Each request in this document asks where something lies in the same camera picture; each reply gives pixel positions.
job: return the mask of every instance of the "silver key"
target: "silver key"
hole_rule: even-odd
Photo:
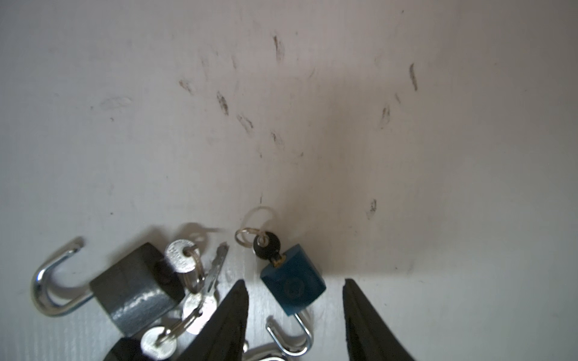
[[[188,295],[183,304],[183,320],[189,317],[199,307],[201,307],[202,310],[202,315],[193,320],[193,322],[187,326],[186,329],[189,333],[199,334],[199,332],[201,332],[203,327],[205,327],[206,323],[217,310],[217,299],[214,295],[215,286],[217,283],[217,277],[221,272],[221,267],[225,261],[225,257],[227,256],[227,251],[228,247],[217,249],[217,257],[213,260],[213,266],[205,278],[205,286],[203,287],[203,291],[201,293],[197,293],[196,295]]]
[[[200,296],[200,302],[196,308],[194,308],[189,314],[183,314],[183,320],[173,325],[171,328],[165,328],[160,326],[162,330],[158,330],[159,327],[153,327],[144,333],[140,340],[140,348],[145,355],[152,358],[153,360],[164,360],[169,358],[173,353],[175,353],[177,346],[177,338],[185,332],[197,319],[204,316],[205,314],[205,303],[208,303],[207,299],[214,297],[215,286],[217,283],[217,277],[221,272],[225,258],[227,257],[227,252],[229,251],[229,246],[226,243],[221,243],[217,248],[217,256],[213,260],[213,266],[209,270],[207,277],[205,279],[205,284],[203,289],[198,296]]]
[[[176,240],[166,246],[165,259],[177,273],[188,273],[203,266],[199,247],[185,239]]]

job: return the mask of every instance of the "padlock shackle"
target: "padlock shackle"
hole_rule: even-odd
[[[243,361],[287,361],[288,357],[283,355],[279,347],[270,343],[248,349],[243,353]]]
[[[309,328],[303,322],[303,315],[301,314],[301,312],[296,313],[293,316],[299,323],[299,326],[301,326],[301,328],[305,332],[304,335],[305,339],[299,345],[288,344],[281,335],[281,333],[279,332],[277,325],[272,319],[267,320],[265,328],[267,328],[267,331],[273,338],[273,341],[277,344],[277,346],[281,349],[281,351],[284,354],[286,354],[287,356],[299,357],[306,354],[307,351],[309,351],[313,346],[313,333],[311,333]]]
[[[84,244],[80,239],[70,242],[41,265],[34,274],[31,287],[32,302],[36,309],[41,313],[50,317],[64,316],[79,308],[92,298],[92,291],[88,286],[81,295],[76,296],[65,304],[55,303],[48,294],[50,274],[54,268],[66,259],[72,257],[73,254],[80,251],[83,246]]]

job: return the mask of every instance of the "key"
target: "key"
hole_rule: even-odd
[[[177,273],[183,273],[185,286],[191,293],[198,293],[205,281],[199,247],[186,239],[176,240],[166,246],[166,262]]]
[[[209,299],[211,297],[214,298],[217,278],[219,273],[221,273],[221,268],[225,262],[228,251],[229,246],[226,243],[221,243],[221,245],[217,248],[217,256],[213,260],[212,267],[209,270],[207,277],[205,278],[205,284],[201,292],[198,294],[190,294],[188,296],[199,296],[200,301],[197,306],[188,313],[185,313],[183,309],[182,321],[173,325],[171,328],[157,326],[149,329],[144,333],[142,339],[140,340],[140,348],[146,356],[152,358],[153,360],[165,360],[171,357],[177,348],[177,338],[183,332],[185,332],[185,330],[191,327],[195,321],[201,319],[201,317],[204,317],[205,313],[210,314],[206,319],[207,321],[209,320],[210,316],[212,316],[217,307],[215,307],[211,312],[212,308],[209,306],[209,308],[205,310],[205,306],[210,304],[211,301],[209,301]]]
[[[255,255],[264,260],[280,259],[281,241],[271,232],[265,232],[265,237],[256,235],[253,241]]]
[[[222,246],[223,244],[217,249],[217,257],[213,260],[213,265],[205,278],[205,286],[201,293],[197,293],[196,295],[190,294],[184,301],[183,319],[186,319],[194,310],[201,306],[202,314],[187,327],[187,332],[189,333],[199,334],[217,310],[218,304],[214,295],[217,283],[216,281],[221,272],[221,267],[225,261],[225,257],[227,256],[227,251],[229,250],[228,246],[221,249]]]

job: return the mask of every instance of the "white wall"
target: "white wall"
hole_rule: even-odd
[[[120,335],[96,301],[44,317],[33,272],[83,236],[55,275],[80,284],[189,222],[217,228],[205,261],[232,245],[220,288],[246,279],[251,345],[268,315],[297,333],[233,242],[262,202],[327,282],[304,359],[347,359],[346,277],[418,360],[578,359],[577,18],[571,0],[3,0],[0,358],[102,360]]]

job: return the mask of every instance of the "scuff mark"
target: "scuff mark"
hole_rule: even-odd
[[[417,79],[416,79],[416,73],[413,70],[413,63],[409,66],[409,77],[412,80],[413,89],[415,91],[417,91]]]
[[[186,91],[188,91],[189,94],[192,95],[192,93],[193,93],[192,81],[187,80],[187,79],[181,79],[181,80],[179,80],[179,85],[181,86],[181,88],[185,89]]]
[[[368,220],[373,218],[373,216],[375,215],[375,211],[377,211],[377,200],[373,199],[371,201],[371,204],[369,205],[369,210],[365,212]]]
[[[238,65],[237,57],[234,55],[231,55],[231,62],[233,63],[233,69],[237,70],[237,65]]]
[[[127,96],[114,96],[112,98],[105,99],[101,102],[102,110],[113,110],[118,108],[124,108],[132,104],[132,99]]]
[[[273,35],[273,41],[275,42],[275,58],[277,63],[281,63],[285,57],[285,45],[281,42],[281,39],[277,35]]]
[[[217,100],[221,110],[223,111],[223,114],[229,116],[229,106],[227,105],[227,101],[220,91],[217,92]]]
[[[278,147],[282,147],[283,144],[283,139],[281,138],[280,135],[276,134],[275,132],[271,132],[271,137],[273,138],[273,142],[275,143],[276,146]]]
[[[246,116],[242,114],[237,114],[237,120],[239,123],[241,123],[248,135],[253,134],[253,122],[251,122]]]
[[[412,261],[405,274],[407,274],[408,276],[411,275],[413,273],[413,266],[414,266],[414,262]]]
[[[390,116],[390,106],[386,104],[385,108],[381,112],[381,120],[379,121],[379,128],[383,129],[390,123],[391,116]]]
[[[209,60],[206,57],[201,57],[201,65],[203,66],[205,81],[209,81]]]

